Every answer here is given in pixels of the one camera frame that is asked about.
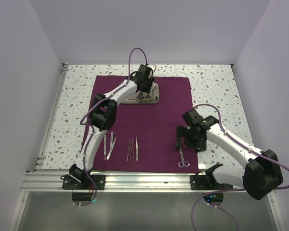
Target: white enclosure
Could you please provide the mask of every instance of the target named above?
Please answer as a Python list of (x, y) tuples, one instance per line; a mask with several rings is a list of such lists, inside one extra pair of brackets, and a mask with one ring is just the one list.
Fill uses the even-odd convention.
[[(154, 64), (234, 64), (255, 146), (289, 166), (289, 0), (0, 0), (0, 231), (41, 155), (61, 63), (126, 64), (134, 47)], [(289, 230), (289, 189), (276, 194)]]

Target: black joint housing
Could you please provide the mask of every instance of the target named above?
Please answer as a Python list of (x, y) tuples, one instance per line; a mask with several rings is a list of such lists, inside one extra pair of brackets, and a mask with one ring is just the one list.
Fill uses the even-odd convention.
[(150, 93), (154, 77), (153, 70), (141, 64), (135, 76), (131, 76), (130, 80), (137, 84), (137, 91), (143, 91), (145, 93)]
[(195, 153), (205, 151), (207, 149), (207, 130), (218, 123), (218, 119), (213, 116), (203, 118), (195, 109), (186, 112), (182, 117), (190, 128), (177, 127), (176, 149), (180, 149), (181, 137), (184, 137), (186, 147), (194, 148)]
[[(93, 100), (93, 105), (96, 105), (104, 98), (105, 95), (97, 94)], [(90, 123), (99, 128), (100, 131), (110, 130), (116, 121), (117, 106), (118, 104), (115, 100), (108, 99), (102, 102), (90, 114)]]
[[(277, 155), (270, 149), (262, 155), (278, 161)], [(283, 181), (280, 166), (261, 157), (257, 157), (245, 166), (243, 186), (248, 194), (256, 200), (265, 197)]]

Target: purple cloth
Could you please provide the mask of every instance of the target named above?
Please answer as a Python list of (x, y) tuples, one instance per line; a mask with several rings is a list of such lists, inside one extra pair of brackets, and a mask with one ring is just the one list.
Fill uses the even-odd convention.
[[(125, 77), (97, 76), (94, 84), (90, 108), (97, 93), (105, 94), (119, 84)], [(189, 167), (179, 167), (180, 152), (176, 151), (176, 128), (185, 126), (182, 115), (192, 105), (191, 88), (188, 78), (156, 77), (159, 86), (159, 102), (156, 104), (120, 104), (114, 126), (107, 133), (107, 152), (109, 152), (110, 132), (117, 138), (109, 160), (104, 160), (104, 140), (98, 148), (93, 169), (133, 172), (159, 173), (197, 173), (198, 158), (191, 148), (183, 147), (185, 161)], [(139, 160), (126, 162), (129, 139), (138, 137)]]

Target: scissors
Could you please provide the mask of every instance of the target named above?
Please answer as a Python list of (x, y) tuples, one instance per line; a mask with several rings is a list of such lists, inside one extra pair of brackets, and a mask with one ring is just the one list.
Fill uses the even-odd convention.
[(179, 164), (178, 164), (179, 167), (184, 167), (184, 166), (188, 167), (189, 166), (189, 162), (184, 160), (182, 148), (180, 148), (180, 154), (181, 154), (181, 160), (182, 161), (179, 162)]

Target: speckled countertop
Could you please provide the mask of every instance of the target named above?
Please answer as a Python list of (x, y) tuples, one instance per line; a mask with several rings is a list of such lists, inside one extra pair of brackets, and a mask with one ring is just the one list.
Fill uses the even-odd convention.
[[(139, 65), (132, 65), (137, 70)], [(126, 76), (127, 65), (70, 65), (50, 132), (42, 169), (69, 169), (79, 158), (84, 126), (79, 120), (87, 112), (97, 75)], [(229, 65), (157, 65), (155, 76), (187, 77), (190, 80), (193, 105), (210, 103), (221, 110), (224, 125), (248, 143), (252, 143), (236, 82)], [(214, 109), (200, 107), (206, 117), (217, 116)], [(217, 145), (208, 142), (207, 151), (198, 154), (199, 168), (216, 162), (229, 168), (239, 163)]]

